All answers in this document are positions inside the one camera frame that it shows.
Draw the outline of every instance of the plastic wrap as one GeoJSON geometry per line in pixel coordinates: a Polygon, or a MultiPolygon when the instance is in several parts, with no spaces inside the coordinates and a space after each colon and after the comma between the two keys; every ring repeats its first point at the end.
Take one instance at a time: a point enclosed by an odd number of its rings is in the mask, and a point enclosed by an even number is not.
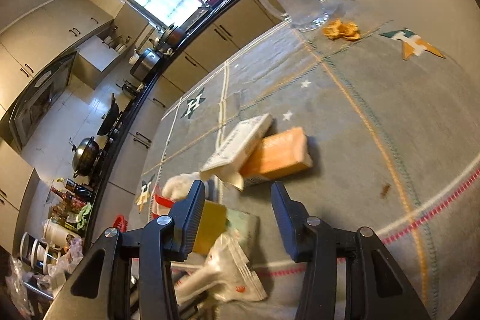
{"type": "Polygon", "coordinates": [[[260,301],[266,292],[238,242],[222,233],[210,250],[205,265],[192,275],[183,277],[175,294],[179,305],[210,290],[218,301],[260,301]]]}
{"type": "Polygon", "coordinates": [[[48,275],[35,275],[39,287],[55,297],[65,283],[65,271],[73,273],[82,259],[82,239],[74,238],[68,252],[62,255],[56,264],[47,265],[48,275]]]}
{"type": "Polygon", "coordinates": [[[22,261],[10,256],[11,276],[5,278],[11,301],[20,314],[29,319],[34,314],[32,305],[28,301],[27,288],[23,280],[31,278],[32,273],[25,273],[22,267],[22,261]]]}

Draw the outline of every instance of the orange stripe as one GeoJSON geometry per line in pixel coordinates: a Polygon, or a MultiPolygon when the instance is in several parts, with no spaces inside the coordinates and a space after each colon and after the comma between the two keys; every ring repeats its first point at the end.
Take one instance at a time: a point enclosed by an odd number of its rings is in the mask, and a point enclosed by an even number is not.
{"type": "MultiPolygon", "coordinates": [[[[311,50],[310,46],[306,43],[306,41],[303,39],[303,37],[300,36],[300,34],[295,31],[297,36],[300,38],[301,42],[303,43],[303,46],[307,49],[308,52],[310,52],[311,55],[317,59],[317,61],[322,65],[323,70],[328,74],[328,76],[332,79],[332,81],[337,85],[337,87],[342,91],[342,93],[345,95],[346,99],[349,101],[350,105],[353,107],[353,109],[357,112],[358,116],[362,119],[362,122],[368,129],[368,132],[370,133],[371,137],[373,138],[375,145],[377,148],[380,150],[380,153],[382,154],[383,159],[385,160],[386,166],[388,171],[390,172],[390,175],[392,175],[392,179],[395,183],[395,187],[398,190],[398,194],[400,195],[400,199],[403,204],[403,209],[405,213],[410,213],[411,212],[411,207],[410,204],[405,196],[405,190],[403,188],[402,182],[400,181],[398,174],[392,164],[392,160],[390,159],[390,156],[387,154],[385,148],[383,147],[380,138],[378,137],[377,133],[375,132],[373,126],[370,124],[370,121],[367,119],[367,117],[363,114],[361,109],[358,107],[358,105],[355,103],[354,99],[351,97],[349,92],[343,87],[343,85],[340,83],[340,81],[337,79],[337,77],[332,73],[330,68],[323,62],[323,59],[318,56],[314,51],[311,50]]],[[[409,219],[410,223],[414,222],[414,219],[411,217],[409,219]]],[[[423,251],[423,246],[420,240],[420,237],[418,235],[417,231],[412,231],[412,236],[413,240],[415,242],[415,247],[417,250],[418,254],[418,262],[420,266],[420,273],[421,273],[421,298],[423,301],[423,304],[425,305],[427,302],[427,290],[428,290],[428,268],[427,268],[427,261],[425,257],[425,252],[423,251]]]]}

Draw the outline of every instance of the yellow sponge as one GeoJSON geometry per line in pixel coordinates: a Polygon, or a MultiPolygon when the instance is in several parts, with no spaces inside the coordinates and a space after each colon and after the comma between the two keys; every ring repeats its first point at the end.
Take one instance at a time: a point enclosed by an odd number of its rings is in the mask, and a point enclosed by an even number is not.
{"type": "Polygon", "coordinates": [[[215,240],[226,229],[227,208],[225,205],[205,201],[203,205],[202,217],[198,225],[197,236],[193,245],[193,251],[208,255],[210,248],[212,248],[215,240]]]}

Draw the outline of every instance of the food stain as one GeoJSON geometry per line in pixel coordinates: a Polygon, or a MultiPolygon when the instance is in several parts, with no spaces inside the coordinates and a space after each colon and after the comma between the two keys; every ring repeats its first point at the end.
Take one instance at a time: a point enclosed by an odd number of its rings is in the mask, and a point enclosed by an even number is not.
{"type": "Polygon", "coordinates": [[[383,185],[382,192],[380,193],[380,197],[385,198],[387,196],[388,190],[390,190],[390,187],[391,186],[389,183],[385,183],[385,185],[383,185]]]}

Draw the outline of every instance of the white cabinet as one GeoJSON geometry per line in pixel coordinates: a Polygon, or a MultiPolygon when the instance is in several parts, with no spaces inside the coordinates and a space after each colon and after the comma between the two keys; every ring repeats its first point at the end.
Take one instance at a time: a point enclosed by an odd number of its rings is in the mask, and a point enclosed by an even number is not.
{"type": "Polygon", "coordinates": [[[182,52],[166,69],[163,76],[180,90],[187,92],[207,74],[208,72],[196,63],[193,58],[182,52]]]}
{"type": "Polygon", "coordinates": [[[36,170],[0,139],[0,246],[14,256],[38,182],[36,170]]]}
{"type": "Polygon", "coordinates": [[[238,46],[229,40],[224,31],[215,25],[210,25],[185,51],[210,72],[238,50],[238,46]]]}
{"type": "Polygon", "coordinates": [[[42,8],[23,17],[0,36],[3,46],[32,76],[75,41],[75,36],[61,29],[42,8]]]}
{"type": "Polygon", "coordinates": [[[149,145],[157,132],[164,113],[165,109],[162,106],[146,99],[138,111],[135,121],[131,124],[129,132],[139,141],[149,145]]]}
{"type": "Polygon", "coordinates": [[[127,135],[110,174],[110,183],[135,194],[148,153],[149,147],[146,144],[148,145],[140,137],[127,135]]]}
{"type": "Polygon", "coordinates": [[[18,219],[18,210],[0,196],[0,246],[12,253],[20,250],[21,235],[15,234],[18,219]]]}
{"type": "Polygon", "coordinates": [[[120,60],[118,52],[97,36],[90,37],[77,50],[73,73],[93,90],[120,60]]]}
{"type": "Polygon", "coordinates": [[[97,240],[105,229],[113,225],[119,214],[122,214],[127,219],[130,209],[134,205],[134,194],[112,183],[107,183],[106,185],[100,209],[98,210],[98,217],[93,228],[92,238],[94,241],[97,240]]]}
{"type": "Polygon", "coordinates": [[[20,210],[23,196],[35,175],[35,169],[0,139],[0,195],[20,210]]]}
{"type": "Polygon", "coordinates": [[[64,31],[71,29],[77,35],[75,41],[113,19],[89,0],[54,0],[43,9],[64,31]]]}
{"type": "Polygon", "coordinates": [[[274,26],[254,0],[241,0],[215,22],[219,31],[239,48],[274,26]]]}
{"type": "Polygon", "coordinates": [[[8,110],[32,77],[0,44],[0,106],[8,110]]]}
{"type": "Polygon", "coordinates": [[[181,96],[183,91],[164,76],[160,76],[148,94],[148,98],[159,104],[163,109],[170,108],[181,96]]]}

